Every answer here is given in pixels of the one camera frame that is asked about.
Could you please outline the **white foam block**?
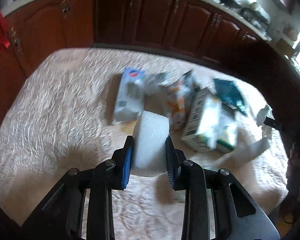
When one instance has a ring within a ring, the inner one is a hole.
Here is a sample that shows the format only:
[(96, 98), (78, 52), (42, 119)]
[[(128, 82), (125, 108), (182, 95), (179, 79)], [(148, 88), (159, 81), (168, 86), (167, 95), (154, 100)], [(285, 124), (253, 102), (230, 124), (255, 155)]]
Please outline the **white foam block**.
[(169, 119), (143, 111), (134, 127), (131, 174), (156, 177), (167, 172), (165, 141), (170, 133)]

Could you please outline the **white paper scrap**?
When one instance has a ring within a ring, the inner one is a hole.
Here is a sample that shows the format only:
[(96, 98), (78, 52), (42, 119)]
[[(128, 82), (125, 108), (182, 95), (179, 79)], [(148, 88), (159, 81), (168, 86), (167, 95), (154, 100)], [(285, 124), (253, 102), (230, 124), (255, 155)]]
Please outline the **white paper scrap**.
[(266, 125), (264, 122), (270, 112), (270, 107), (265, 105), (259, 110), (256, 116), (256, 124), (262, 129), (262, 139), (251, 144), (251, 153), (254, 158), (261, 155), (264, 151), (270, 148), (270, 142), (272, 140), (272, 128)]

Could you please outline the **white green medicine box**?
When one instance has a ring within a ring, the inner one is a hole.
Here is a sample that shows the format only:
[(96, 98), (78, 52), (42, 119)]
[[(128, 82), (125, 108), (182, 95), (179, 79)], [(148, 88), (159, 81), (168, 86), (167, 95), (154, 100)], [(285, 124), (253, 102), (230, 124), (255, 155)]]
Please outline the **white green medicine box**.
[(196, 152), (230, 153), (237, 146), (235, 111), (208, 88), (197, 92), (181, 141)]

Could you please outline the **grey medicine box red-blue logo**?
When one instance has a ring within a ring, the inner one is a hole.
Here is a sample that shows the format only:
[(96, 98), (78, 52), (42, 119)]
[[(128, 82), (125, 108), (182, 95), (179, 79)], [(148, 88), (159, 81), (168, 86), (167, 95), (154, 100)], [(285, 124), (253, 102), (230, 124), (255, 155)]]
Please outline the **grey medicine box red-blue logo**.
[(116, 96), (112, 124), (135, 121), (144, 109), (145, 72), (126, 67)]

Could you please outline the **dark teal packet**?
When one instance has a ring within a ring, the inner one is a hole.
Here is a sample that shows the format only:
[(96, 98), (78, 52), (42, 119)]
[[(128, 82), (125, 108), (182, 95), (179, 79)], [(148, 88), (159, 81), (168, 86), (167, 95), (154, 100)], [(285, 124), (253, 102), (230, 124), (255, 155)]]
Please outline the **dark teal packet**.
[(241, 114), (247, 116), (247, 105), (242, 94), (233, 81), (214, 78), (215, 90), (221, 101), (235, 107)]

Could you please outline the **crumpled orange white snack bag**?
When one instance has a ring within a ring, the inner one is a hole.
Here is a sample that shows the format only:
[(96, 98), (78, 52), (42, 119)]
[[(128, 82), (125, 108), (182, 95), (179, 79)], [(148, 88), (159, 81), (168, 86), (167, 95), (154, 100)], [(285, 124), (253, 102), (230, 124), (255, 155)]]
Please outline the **crumpled orange white snack bag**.
[(170, 73), (158, 73), (147, 76), (146, 95), (161, 95), (164, 101), (164, 111), (169, 118), (170, 129), (181, 131), (189, 117), (194, 99), (200, 90), (194, 71), (189, 70), (172, 84)]

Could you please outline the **beige embossed tablecloth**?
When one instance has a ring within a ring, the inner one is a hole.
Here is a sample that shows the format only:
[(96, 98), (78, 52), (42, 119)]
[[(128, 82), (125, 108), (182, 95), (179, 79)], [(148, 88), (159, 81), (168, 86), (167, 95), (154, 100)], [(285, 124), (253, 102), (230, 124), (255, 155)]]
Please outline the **beige embossed tablecloth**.
[[(214, 78), (234, 81), (248, 103), (248, 117), (238, 116), (239, 143), (245, 149), (262, 138), (255, 122), (267, 103), (252, 85), (197, 64), (111, 49), (63, 49), (51, 54), (25, 81), (0, 128), (0, 208), (17, 229), (65, 174), (94, 168), (121, 148), (134, 122), (112, 125), (117, 87), (125, 66), (149, 73), (168, 72), (169, 83), (193, 70), (200, 87), (214, 91)], [(280, 134), (254, 160), (218, 151), (197, 153), (173, 134), (173, 144), (203, 167), (223, 164), (270, 214), (288, 194), (287, 156)], [(184, 206), (166, 174), (130, 176), (125, 191), (113, 192), (116, 239), (180, 239)]]

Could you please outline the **dish rack with dishes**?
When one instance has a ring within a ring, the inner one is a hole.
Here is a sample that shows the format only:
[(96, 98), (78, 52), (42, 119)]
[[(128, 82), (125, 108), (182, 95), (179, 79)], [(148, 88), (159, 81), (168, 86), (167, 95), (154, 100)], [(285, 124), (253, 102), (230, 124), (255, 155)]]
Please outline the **dish rack with dishes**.
[(240, 15), (260, 31), (266, 32), (271, 24), (271, 16), (257, 3), (250, 3), (240, 10)]

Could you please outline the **black wok pan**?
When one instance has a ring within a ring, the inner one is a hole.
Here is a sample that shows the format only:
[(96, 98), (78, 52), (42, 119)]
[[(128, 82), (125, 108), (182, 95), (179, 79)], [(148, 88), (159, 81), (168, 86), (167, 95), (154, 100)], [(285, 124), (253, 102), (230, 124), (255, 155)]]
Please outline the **black wok pan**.
[(239, 9), (242, 7), (242, 5), (237, 3), (235, 0), (220, 0), (220, 2), (229, 8)]

